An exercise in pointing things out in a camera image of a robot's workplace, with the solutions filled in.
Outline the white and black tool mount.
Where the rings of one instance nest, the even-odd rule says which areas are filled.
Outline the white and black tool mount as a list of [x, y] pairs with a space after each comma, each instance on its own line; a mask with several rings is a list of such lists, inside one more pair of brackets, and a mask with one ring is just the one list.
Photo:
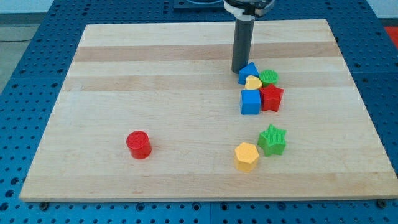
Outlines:
[[225, 10], [240, 21], [263, 17], [275, 5], [275, 0], [224, 0], [223, 2]]

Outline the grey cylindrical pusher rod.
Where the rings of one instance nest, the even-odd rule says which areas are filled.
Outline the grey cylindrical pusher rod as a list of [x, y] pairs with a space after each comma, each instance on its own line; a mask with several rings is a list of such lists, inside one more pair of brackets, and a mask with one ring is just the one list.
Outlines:
[[239, 73], [248, 64], [252, 33], [254, 29], [254, 16], [236, 19], [234, 27], [233, 55], [231, 70]]

